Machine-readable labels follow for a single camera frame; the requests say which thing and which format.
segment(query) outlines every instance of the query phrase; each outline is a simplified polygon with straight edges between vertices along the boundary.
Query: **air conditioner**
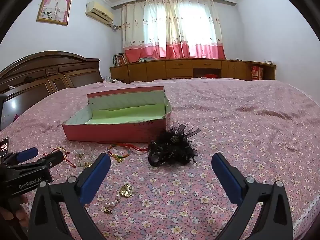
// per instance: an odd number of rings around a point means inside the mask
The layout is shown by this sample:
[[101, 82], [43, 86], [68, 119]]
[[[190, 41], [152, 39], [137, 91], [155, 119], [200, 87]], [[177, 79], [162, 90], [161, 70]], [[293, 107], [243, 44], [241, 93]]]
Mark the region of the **air conditioner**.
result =
[[87, 3], [85, 14], [91, 16], [92, 18], [95, 18], [105, 25], [109, 25], [113, 20], [112, 13], [97, 2]]

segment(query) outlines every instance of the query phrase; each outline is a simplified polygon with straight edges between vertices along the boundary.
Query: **smartphone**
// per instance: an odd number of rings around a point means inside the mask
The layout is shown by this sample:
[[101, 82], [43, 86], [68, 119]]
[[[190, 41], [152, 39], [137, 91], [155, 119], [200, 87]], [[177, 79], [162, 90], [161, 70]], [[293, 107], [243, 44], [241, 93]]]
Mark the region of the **smartphone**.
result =
[[0, 142], [0, 157], [6, 155], [8, 153], [9, 148], [9, 138], [3, 139]]

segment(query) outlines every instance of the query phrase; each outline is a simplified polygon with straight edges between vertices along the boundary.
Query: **finger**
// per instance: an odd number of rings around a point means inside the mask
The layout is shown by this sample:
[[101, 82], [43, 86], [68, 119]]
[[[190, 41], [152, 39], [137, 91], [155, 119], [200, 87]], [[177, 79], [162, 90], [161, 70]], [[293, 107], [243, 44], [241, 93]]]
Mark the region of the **finger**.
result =
[[28, 227], [29, 226], [29, 218], [26, 217], [25, 219], [23, 220], [20, 220], [20, 225], [22, 225], [23, 227]]
[[16, 212], [16, 217], [17, 219], [19, 220], [23, 220], [27, 217], [27, 213], [26, 211], [24, 210], [23, 207], [21, 207], [17, 212]]
[[13, 219], [13, 214], [11, 212], [9, 212], [8, 210], [4, 209], [3, 207], [0, 207], [0, 213], [3, 216], [4, 220]]
[[20, 196], [20, 201], [21, 201], [21, 204], [27, 204], [28, 203], [28, 198], [24, 195], [21, 195]]

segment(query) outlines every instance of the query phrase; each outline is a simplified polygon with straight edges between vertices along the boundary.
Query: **curtain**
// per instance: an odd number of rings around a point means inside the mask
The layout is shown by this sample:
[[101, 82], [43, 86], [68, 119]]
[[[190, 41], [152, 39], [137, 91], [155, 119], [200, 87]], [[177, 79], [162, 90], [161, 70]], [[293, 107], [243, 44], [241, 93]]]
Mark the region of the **curtain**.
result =
[[123, 45], [140, 58], [225, 59], [213, 0], [145, 0], [123, 5]]

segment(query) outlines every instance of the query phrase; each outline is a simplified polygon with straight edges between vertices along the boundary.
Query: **gold picture frame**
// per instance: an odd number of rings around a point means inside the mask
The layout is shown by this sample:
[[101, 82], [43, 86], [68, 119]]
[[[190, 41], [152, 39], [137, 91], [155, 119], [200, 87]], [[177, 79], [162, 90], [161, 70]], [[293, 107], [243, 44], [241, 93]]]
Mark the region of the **gold picture frame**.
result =
[[71, 0], [42, 0], [37, 22], [68, 26]]

